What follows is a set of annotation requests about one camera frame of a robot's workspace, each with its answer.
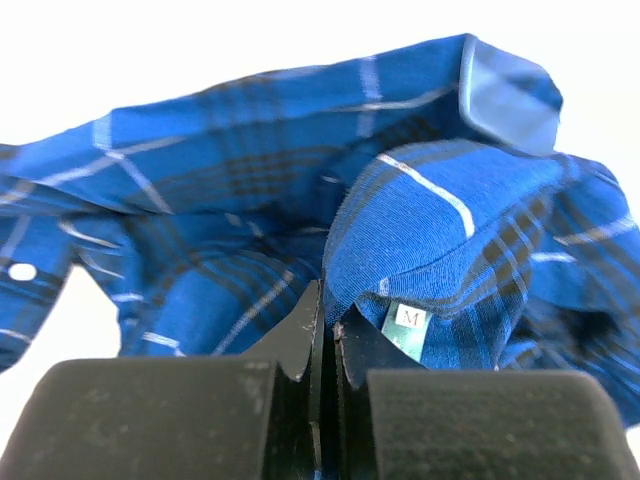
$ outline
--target white button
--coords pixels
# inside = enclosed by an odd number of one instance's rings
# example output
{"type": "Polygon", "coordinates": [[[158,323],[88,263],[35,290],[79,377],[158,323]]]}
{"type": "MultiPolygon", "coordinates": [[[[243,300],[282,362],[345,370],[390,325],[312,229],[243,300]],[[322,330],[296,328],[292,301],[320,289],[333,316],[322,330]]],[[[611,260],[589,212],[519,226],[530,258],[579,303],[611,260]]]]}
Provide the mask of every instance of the white button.
{"type": "Polygon", "coordinates": [[[36,275],[38,270],[30,263],[16,263],[9,268],[9,276],[17,282],[30,282],[36,275]]]}

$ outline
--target shirt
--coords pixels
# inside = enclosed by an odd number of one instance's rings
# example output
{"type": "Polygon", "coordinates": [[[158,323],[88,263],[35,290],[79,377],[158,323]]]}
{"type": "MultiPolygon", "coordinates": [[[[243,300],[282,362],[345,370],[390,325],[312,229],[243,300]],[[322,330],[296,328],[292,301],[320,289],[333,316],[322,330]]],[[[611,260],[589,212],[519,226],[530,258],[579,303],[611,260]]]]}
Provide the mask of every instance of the shirt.
{"type": "Polygon", "coordinates": [[[640,232],[604,166],[554,150],[561,105],[459,35],[2,145],[0,369],[72,264],[121,355],[242,352],[322,278],[329,325],[401,301],[433,315],[425,366],[580,369],[638,423],[640,232]]]}

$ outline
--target green label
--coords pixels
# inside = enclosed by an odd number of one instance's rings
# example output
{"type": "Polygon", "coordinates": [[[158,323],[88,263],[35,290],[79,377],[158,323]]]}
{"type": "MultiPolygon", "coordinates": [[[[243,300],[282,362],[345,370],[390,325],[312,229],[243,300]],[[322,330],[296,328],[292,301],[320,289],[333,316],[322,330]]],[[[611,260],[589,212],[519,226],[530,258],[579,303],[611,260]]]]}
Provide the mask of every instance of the green label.
{"type": "Polygon", "coordinates": [[[420,362],[424,339],[432,313],[393,302],[382,326],[382,333],[406,355],[420,362]]]}

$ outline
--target white stripe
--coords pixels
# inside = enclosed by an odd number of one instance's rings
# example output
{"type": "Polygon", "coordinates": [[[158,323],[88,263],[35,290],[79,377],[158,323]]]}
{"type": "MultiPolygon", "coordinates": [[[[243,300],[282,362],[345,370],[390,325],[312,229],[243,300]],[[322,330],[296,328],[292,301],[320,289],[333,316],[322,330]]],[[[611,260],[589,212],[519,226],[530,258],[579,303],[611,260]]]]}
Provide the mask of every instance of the white stripe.
{"type": "Polygon", "coordinates": [[[83,167],[72,168],[71,170],[67,170],[65,172],[49,175],[48,177],[37,180],[34,183],[45,185],[47,187],[56,187],[71,180],[90,177],[92,175],[95,175],[99,171],[110,167],[111,165],[115,165],[122,158],[124,158],[123,155],[137,152],[146,152],[149,150],[166,147],[168,145],[178,143],[182,139],[182,137],[168,137],[162,140],[139,143],[126,148],[110,150],[106,152],[105,156],[100,157],[83,167]]]}
{"type": "Polygon", "coordinates": [[[531,223],[532,223],[533,225],[535,225],[538,229],[541,229],[541,228],[542,228],[542,226],[540,225],[540,219],[538,219],[538,218],[534,217],[534,216],[531,214],[531,210],[529,210],[528,208],[525,208],[525,209],[524,209],[524,214],[527,216],[527,218],[528,218],[529,220],[531,220],[531,223]]]}
{"type": "Polygon", "coordinates": [[[8,205],[23,200],[36,189],[32,182],[26,180],[18,180],[16,186],[10,192],[0,195],[0,205],[8,205]]]}
{"type": "Polygon", "coordinates": [[[156,343],[158,345],[164,345],[165,347],[169,348],[178,348],[180,346],[180,342],[178,342],[177,340],[153,332],[144,332],[144,334],[142,335],[142,340],[156,343]]]}
{"type": "Polygon", "coordinates": [[[300,230],[298,230],[296,233],[327,233],[329,231],[328,228],[322,228],[322,227],[306,227],[306,228],[301,228],[300,230]]]}
{"type": "Polygon", "coordinates": [[[335,178],[335,177],[327,177],[327,176],[322,176],[320,177],[322,180],[324,180],[327,183],[340,183],[340,179],[335,178]]]}
{"type": "MultiPolygon", "coordinates": [[[[367,102],[380,102],[380,79],[376,68],[376,58],[366,57],[360,60],[360,82],[367,102]]],[[[368,138],[373,134],[376,110],[364,110],[358,118],[358,136],[368,138]]]]}
{"type": "Polygon", "coordinates": [[[233,340],[238,336],[238,334],[244,329],[247,324],[254,319],[264,308],[269,305],[273,300],[282,293],[282,291],[287,288],[291,280],[293,280],[294,275],[289,270],[284,272],[283,277],[276,282],[276,284],[265,293],[255,304],[253,304],[249,310],[244,312],[244,314],[240,317],[240,319],[233,326],[228,335],[218,344],[218,346],[213,351],[212,355],[220,355],[223,353],[233,342],[233,340]]]}
{"type": "Polygon", "coordinates": [[[112,272],[111,270],[107,270],[106,268],[102,268],[100,265],[94,262],[93,259],[89,257],[86,253],[81,252],[78,256],[88,267],[93,268],[98,272],[102,272],[106,275],[116,277],[116,278],[121,278],[121,279],[124,278],[124,276],[120,275],[119,273],[112,272]]]}
{"type": "Polygon", "coordinates": [[[144,300],[144,297],[139,293],[118,293],[111,297],[111,300],[117,303],[125,303],[125,302],[141,302],[144,300]]]}
{"type": "Polygon", "coordinates": [[[511,224],[513,229],[518,234],[518,239],[522,240],[522,243],[524,243],[527,246],[529,251],[532,252],[533,250],[535,250],[535,247],[531,243],[531,240],[529,240],[529,237],[527,237],[527,234],[522,231],[522,229],[520,228],[520,225],[518,225],[518,223],[514,221],[513,217],[510,217],[507,221],[511,224]]]}
{"type": "Polygon", "coordinates": [[[84,233],[79,232],[78,230],[75,229],[75,227],[69,220],[60,220],[58,222],[58,226],[63,232],[68,233],[72,237],[79,238],[80,240],[86,240],[88,242],[95,243],[97,245],[102,245],[103,247],[118,248],[117,245],[111,242],[108,242],[101,238],[92,237],[90,235],[85,235],[84,233]]]}
{"type": "Polygon", "coordinates": [[[39,180],[34,180],[33,182],[20,180],[13,191],[0,196],[0,205],[7,205],[15,203],[18,200],[24,200],[33,192],[33,190],[35,190],[36,185],[57,187],[72,180],[95,175],[96,173],[109,168],[111,165],[117,164],[124,158],[123,156],[118,156],[117,154],[146,152],[149,150],[166,147],[168,145],[178,143],[182,140],[183,137],[168,137],[161,140],[154,140],[153,142],[139,143],[130,147],[109,151],[104,156],[93,160],[92,162],[82,167],[76,167],[64,172],[54,173],[39,180]]]}
{"type": "Polygon", "coordinates": [[[115,165],[116,163],[118,163],[117,159],[105,155],[104,157],[100,157],[83,167],[72,168],[71,170],[67,170],[65,172],[55,173],[53,175],[49,175],[48,177],[37,180],[35,183],[45,185],[47,187],[57,187],[72,180],[95,175],[99,171],[104,170],[111,165],[115,165]]]}
{"type": "Polygon", "coordinates": [[[0,248],[0,262],[2,262],[0,264],[0,271],[4,270],[4,267],[7,266],[9,258],[11,258],[11,255],[13,255],[13,253],[16,251],[16,248],[18,248],[18,245],[27,233],[30,223],[31,217],[22,215],[18,218],[16,226],[13,227],[13,230],[9,234],[9,238],[2,246],[2,248],[0,248]]]}
{"type": "Polygon", "coordinates": [[[171,208],[160,196],[153,184],[121,151],[112,150],[113,141],[111,138],[111,114],[108,114],[93,122],[93,145],[103,150],[106,155],[115,159],[134,182],[144,191],[151,201],[163,213],[171,214],[171,208]]]}
{"type": "Polygon", "coordinates": [[[264,233],[262,233],[262,230],[260,230],[260,227],[258,227],[255,223],[247,222],[247,225],[249,225],[249,227],[251,228],[251,233],[253,233],[256,237],[258,238],[264,237],[264,233]]]}
{"type": "Polygon", "coordinates": [[[534,262],[564,262],[573,263],[576,261],[575,257],[572,257],[568,253],[562,252],[538,252],[531,255],[531,260],[534,262]]]}
{"type": "Polygon", "coordinates": [[[148,152],[150,150],[157,150],[162,147],[168,147],[183,141],[185,137],[166,137],[159,140],[152,140],[150,142],[136,143],[129,147],[118,148],[113,150],[114,152],[122,153],[123,155],[131,155],[132,153],[148,152]]]}
{"type": "Polygon", "coordinates": [[[242,220],[240,220],[239,216],[234,215],[233,213],[225,213],[224,216],[227,218],[227,221],[234,227],[242,226],[242,220]]]}
{"type": "Polygon", "coordinates": [[[401,102],[380,102],[380,103],[365,103],[356,107],[336,108],[334,112],[363,112],[372,110],[405,110],[410,108],[423,107],[453,91],[452,87],[442,87],[436,90],[423,93],[419,97],[412,98],[410,100],[404,100],[401,102]]]}
{"type": "Polygon", "coordinates": [[[520,275],[520,271],[518,270],[517,260],[513,256],[513,253],[511,252],[511,250],[509,250],[509,247],[507,247],[507,244],[504,243],[504,240],[502,240],[502,238],[498,237],[496,238],[495,241],[496,241],[496,245],[498,245],[500,250],[502,250],[502,253],[507,258],[507,261],[511,265],[511,268],[513,269],[513,279],[515,280],[516,285],[520,290],[520,295],[522,296],[523,299],[525,299],[528,289],[524,283],[524,279],[522,278],[522,275],[520,275]]]}
{"type": "Polygon", "coordinates": [[[275,72],[269,72],[269,73],[259,73],[259,76],[272,76],[272,77],[277,77],[277,78],[296,78],[296,77],[302,77],[305,75],[310,75],[315,71],[318,70],[322,70],[323,68],[326,68],[325,65],[312,65],[310,67],[296,67],[296,68],[292,68],[292,69],[288,69],[288,70],[278,70],[275,72]]]}
{"type": "Polygon", "coordinates": [[[469,210],[469,208],[467,208],[467,206],[464,204],[462,200],[460,200],[458,197],[451,194],[450,192],[446,191],[444,188],[439,187],[435,183],[430,182],[429,180],[424,178],[422,175],[420,175],[419,172],[411,168],[409,165],[398,162],[396,159],[391,158],[389,155],[386,155],[386,154],[378,155],[378,159],[383,161],[387,165],[391,165],[392,167],[397,168],[398,170],[401,170],[402,172],[406,173],[411,178],[413,178],[416,182],[418,182],[420,185],[425,187],[427,190],[429,190],[432,193],[435,193],[440,198],[448,202],[453,208],[455,208],[458,211],[460,218],[462,218],[462,224],[464,225],[464,231],[467,235],[467,239],[473,236],[473,234],[475,233],[473,215],[471,215],[471,211],[469,210]]]}
{"type": "Polygon", "coordinates": [[[6,335],[8,337],[15,338],[16,340],[20,340],[24,343],[31,343],[31,339],[24,333],[14,332],[13,330],[5,330],[4,328],[0,328],[0,335],[6,335]]]}
{"type": "Polygon", "coordinates": [[[164,199],[160,196],[160,193],[155,189],[153,184],[149,181],[147,177],[145,177],[138,167],[136,167],[129,159],[122,158],[120,160],[120,166],[124,168],[124,170],[133,178],[133,180],[138,184],[140,188],[147,194],[147,196],[151,199],[151,201],[160,209],[163,213],[171,214],[171,207],[164,201],[164,199]]]}
{"type": "Polygon", "coordinates": [[[554,237],[554,239],[562,245],[592,243],[601,240],[607,240],[617,235],[622,235],[623,233],[633,230],[635,227],[636,222],[629,213],[626,216],[607,225],[601,225],[599,227],[594,227],[590,230],[587,230],[586,232],[574,233],[565,237],[554,237]]]}

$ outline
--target blue fabric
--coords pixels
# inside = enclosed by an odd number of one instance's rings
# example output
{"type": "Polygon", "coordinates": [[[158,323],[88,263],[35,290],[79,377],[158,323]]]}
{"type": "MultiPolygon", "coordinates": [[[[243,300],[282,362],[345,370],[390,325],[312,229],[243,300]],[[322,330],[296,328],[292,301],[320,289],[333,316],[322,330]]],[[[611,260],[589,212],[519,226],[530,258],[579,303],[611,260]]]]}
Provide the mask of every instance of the blue fabric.
{"type": "Polygon", "coordinates": [[[434,313],[424,365],[580,369],[638,423],[640,232],[606,168],[553,150],[561,105],[460,35],[3,145],[0,368],[74,263],[121,355],[242,352],[322,277],[329,323],[400,300],[434,313]]]}

